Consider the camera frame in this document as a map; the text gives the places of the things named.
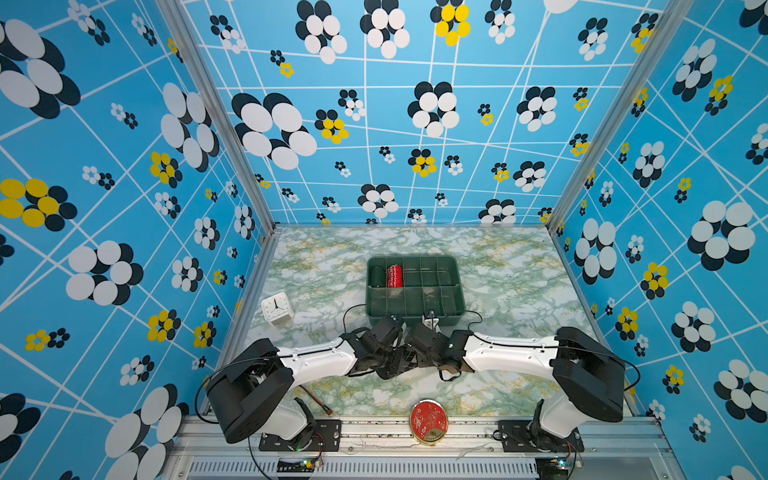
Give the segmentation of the black grey argyle sock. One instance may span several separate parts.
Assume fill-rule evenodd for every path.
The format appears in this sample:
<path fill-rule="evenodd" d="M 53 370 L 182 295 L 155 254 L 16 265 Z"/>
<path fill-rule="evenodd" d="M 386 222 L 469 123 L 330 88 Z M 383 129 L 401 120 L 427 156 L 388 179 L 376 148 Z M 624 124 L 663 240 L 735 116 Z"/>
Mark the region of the black grey argyle sock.
<path fill-rule="evenodd" d="M 381 379 L 390 380 L 418 367 L 419 361 L 416 352 L 407 349 L 397 349 L 376 370 L 376 373 Z"/>

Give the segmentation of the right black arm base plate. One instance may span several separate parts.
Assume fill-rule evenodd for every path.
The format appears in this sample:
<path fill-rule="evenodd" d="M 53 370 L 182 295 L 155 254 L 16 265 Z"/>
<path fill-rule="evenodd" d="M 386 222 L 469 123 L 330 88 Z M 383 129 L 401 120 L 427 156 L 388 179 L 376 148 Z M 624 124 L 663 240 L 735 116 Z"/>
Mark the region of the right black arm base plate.
<path fill-rule="evenodd" d="M 534 429 L 530 420 L 500 420 L 492 438 L 502 444 L 507 453 L 583 453 L 584 444 L 575 429 L 560 438 L 541 429 Z"/>

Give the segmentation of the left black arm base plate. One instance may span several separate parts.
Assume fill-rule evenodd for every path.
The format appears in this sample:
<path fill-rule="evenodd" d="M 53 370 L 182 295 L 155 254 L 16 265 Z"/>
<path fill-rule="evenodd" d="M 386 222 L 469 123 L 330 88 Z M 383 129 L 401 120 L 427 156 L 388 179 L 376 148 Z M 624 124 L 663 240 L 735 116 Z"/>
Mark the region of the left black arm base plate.
<path fill-rule="evenodd" d="M 261 452 L 338 452 L 342 421 L 338 419 L 315 420 L 292 440 L 277 435 L 262 434 L 258 450 Z"/>

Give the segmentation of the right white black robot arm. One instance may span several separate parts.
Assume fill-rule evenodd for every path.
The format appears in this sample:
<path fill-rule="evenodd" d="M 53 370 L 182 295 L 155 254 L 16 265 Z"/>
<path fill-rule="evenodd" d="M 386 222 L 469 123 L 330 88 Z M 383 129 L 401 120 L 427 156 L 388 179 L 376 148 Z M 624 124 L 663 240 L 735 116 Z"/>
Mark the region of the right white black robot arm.
<path fill-rule="evenodd" d="M 417 325 L 405 345 L 419 366 L 452 375 L 510 371 L 555 382 L 560 391 L 538 402 L 526 427 L 528 441 L 538 449 L 552 449 L 587 421 L 619 423 L 624 418 L 626 362 L 578 328 L 521 339 L 470 330 L 446 336 Z"/>

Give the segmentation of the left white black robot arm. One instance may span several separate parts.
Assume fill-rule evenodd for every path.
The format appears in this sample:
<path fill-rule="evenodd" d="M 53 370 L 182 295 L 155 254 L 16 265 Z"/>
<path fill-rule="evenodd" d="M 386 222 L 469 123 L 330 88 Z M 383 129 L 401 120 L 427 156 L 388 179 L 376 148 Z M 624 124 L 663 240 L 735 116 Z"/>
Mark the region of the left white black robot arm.
<path fill-rule="evenodd" d="M 278 348 L 267 338 L 253 342 L 205 386 L 226 442 L 267 434 L 292 450 L 305 448 L 315 435 L 315 419 L 301 399 L 288 395 L 324 378 L 384 372 L 403 332 L 403 322 L 389 316 L 309 347 Z"/>

